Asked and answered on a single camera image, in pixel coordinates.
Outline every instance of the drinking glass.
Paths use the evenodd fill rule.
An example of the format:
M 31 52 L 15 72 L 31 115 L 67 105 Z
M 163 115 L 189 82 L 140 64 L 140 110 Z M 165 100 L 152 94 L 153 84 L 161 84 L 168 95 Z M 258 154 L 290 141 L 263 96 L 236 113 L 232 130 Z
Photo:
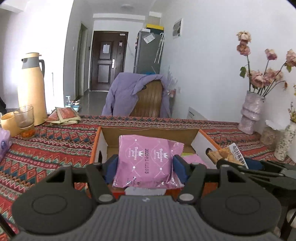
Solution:
M 21 129 L 21 136 L 24 139 L 29 139 L 35 134 L 34 127 L 34 108 L 33 106 L 23 106 L 13 112 L 15 121 Z

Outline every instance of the patterned tablecloth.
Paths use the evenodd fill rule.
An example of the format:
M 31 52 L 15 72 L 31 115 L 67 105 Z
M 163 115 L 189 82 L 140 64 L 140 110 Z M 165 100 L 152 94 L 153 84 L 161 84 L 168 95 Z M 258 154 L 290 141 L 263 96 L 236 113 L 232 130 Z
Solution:
M 245 157 L 275 160 L 272 152 L 259 142 L 258 133 L 246 135 L 236 128 L 237 123 L 231 122 L 82 116 L 82 121 L 76 125 L 55 126 L 45 123 L 36 128 L 35 137 L 30 140 L 23 140 L 20 136 L 13 138 L 13 145 L 0 162 L 0 211 L 13 230 L 17 231 L 11 215 L 13 201 L 60 165 L 88 165 L 99 126 L 199 128 L 222 147 L 235 142 Z M 290 158 L 285 163 L 295 164 Z M 81 183 L 75 185 L 78 190 L 84 186 Z M 0 233 L 0 241 L 7 240 L 2 230 Z

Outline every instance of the wall vent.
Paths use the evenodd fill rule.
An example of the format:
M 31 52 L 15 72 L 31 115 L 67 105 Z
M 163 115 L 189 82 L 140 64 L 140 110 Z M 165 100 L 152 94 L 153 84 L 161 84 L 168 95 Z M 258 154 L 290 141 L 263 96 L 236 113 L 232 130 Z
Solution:
M 183 22 L 183 19 L 178 20 L 173 27 L 173 38 L 174 39 L 181 36 L 182 22 Z
M 207 121 L 207 119 L 203 115 L 201 115 L 200 113 L 198 113 L 192 107 L 189 107 L 187 119 L 188 120 L 202 120 L 202 121 Z

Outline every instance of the refrigerator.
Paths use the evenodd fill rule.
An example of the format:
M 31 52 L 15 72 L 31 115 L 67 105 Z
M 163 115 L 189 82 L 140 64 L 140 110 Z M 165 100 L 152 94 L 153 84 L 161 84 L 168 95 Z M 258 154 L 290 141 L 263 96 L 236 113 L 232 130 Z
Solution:
M 136 74 L 159 74 L 161 59 L 158 63 L 159 54 L 157 56 L 156 63 L 154 63 L 161 36 L 154 34 L 155 39 L 150 43 L 146 43 L 144 37 L 150 35 L 150 33 L 140 31 L 138 33 L 138 41 L 136 45 L 136 57 L 134 65 L 134 73 Z

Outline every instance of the ceiling light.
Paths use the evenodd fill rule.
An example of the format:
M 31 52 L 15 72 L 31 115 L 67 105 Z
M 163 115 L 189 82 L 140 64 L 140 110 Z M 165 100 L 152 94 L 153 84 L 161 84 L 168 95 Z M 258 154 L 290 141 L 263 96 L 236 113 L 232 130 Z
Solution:
M 132 11 L 134 9 L 134 7 L 130 4 L 123 4 L 121 8 L 126 11 Z

